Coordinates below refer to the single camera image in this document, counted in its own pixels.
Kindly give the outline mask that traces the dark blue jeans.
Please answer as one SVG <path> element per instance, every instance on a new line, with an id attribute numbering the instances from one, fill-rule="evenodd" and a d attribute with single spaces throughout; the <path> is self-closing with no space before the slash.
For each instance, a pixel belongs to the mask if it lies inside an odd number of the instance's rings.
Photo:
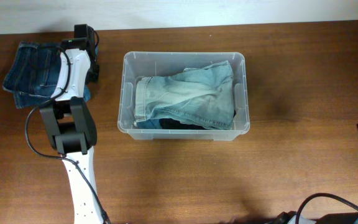
<path id="1" fill-rule="evenodd" d="M 51 99 L 61 64 L 56 42 L 20 42 L 2 88 L 13 94 L 16 108 L 37 106 Z"/>

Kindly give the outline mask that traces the clear plastic storage bin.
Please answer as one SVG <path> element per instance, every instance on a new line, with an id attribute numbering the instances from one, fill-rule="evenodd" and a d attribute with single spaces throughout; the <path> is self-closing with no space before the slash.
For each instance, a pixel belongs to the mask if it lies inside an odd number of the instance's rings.
<path id="1" fill-rule="evenodd" d="M 176 75 L 185 68 L 203 68 L 228 61 L 234 72 L 232 95 L 236 115 L 230 130 L 139 129 L 135 126 L 137 82 L 144 77 Z M 239 52 L 136 52 L 125 54 L 117 126 L 135 140 L 211 139 L 232 141 L 250 129 L 246 61 Z"/>

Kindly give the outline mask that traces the teal blue shirt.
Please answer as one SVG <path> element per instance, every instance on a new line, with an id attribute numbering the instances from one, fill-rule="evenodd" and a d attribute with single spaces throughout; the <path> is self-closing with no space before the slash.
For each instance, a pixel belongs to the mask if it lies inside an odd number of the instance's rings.
<path id="1" fill-rule="evenodd" d="M 149 119 L 146 121 L 136 122 L 139 129 L 163 129 L 159 119 Z"/>

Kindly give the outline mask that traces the dark navy garment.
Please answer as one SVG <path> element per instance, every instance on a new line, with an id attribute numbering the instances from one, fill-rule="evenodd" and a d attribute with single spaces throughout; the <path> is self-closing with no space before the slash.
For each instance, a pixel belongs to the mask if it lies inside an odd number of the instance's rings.
<path id="1" fill-rule="evenodd" d="M 157 116 L 165 129 L 229 130 L 236 114 L 233 108 L 162 108 Z"/>

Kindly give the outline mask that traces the light blue jeans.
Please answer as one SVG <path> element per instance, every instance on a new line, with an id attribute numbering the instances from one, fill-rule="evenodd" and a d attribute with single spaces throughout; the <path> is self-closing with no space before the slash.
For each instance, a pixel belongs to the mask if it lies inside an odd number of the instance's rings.
<path id="1" fill-rule="evenodd" d="M 234 72 L 228 61 L 203 68 L 186 68 L 167 77 L 144 77 L 135 94 L 136 122 L 159 119 L 162 108 L 234 109 L 232 95 Z"/>

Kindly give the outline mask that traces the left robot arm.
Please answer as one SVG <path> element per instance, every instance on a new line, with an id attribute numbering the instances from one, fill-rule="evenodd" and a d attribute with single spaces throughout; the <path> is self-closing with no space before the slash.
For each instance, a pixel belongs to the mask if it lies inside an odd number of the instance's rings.
<path id="1" fill-rule="evenodd" d="M 93 159 L 95 122 L 85 102 L 85 87 L 98 81 L 99 37 L 87 24 L 74 26 L 74 37 L 61 42 L 61 67 L 51 102 L 40 107 L 50 145 L 65 166 L 76 224 L 109 223 L 96 190 Z"/>

